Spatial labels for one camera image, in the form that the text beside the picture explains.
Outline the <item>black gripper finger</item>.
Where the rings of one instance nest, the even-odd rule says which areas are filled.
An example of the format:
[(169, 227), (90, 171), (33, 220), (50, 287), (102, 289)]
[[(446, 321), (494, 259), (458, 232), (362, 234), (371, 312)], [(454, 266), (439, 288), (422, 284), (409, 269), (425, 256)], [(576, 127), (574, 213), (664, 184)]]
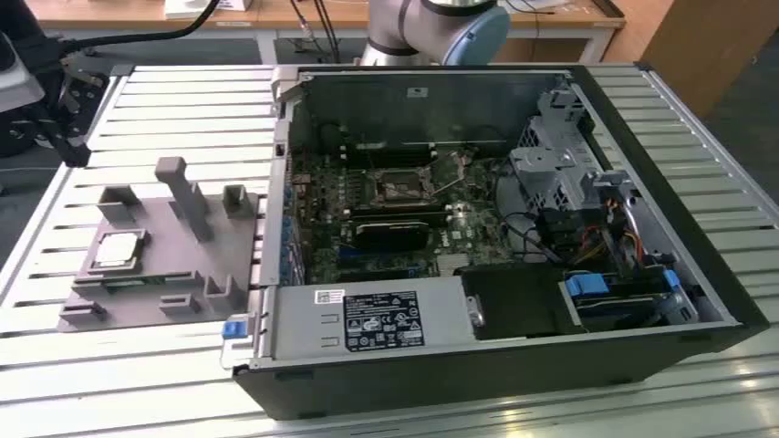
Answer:
[(101, 106), (102, 76), (65, 75), (49, 111), (58, 126), (55, 149), (70, 167), (85, 167), (90, 161), (87, 135)]
[(34, 147), (53, 149), (54, 146), (41, 130), (50, 112), (43, 108), (14, 109), (2, 113), (2, 157), (25, 153)]

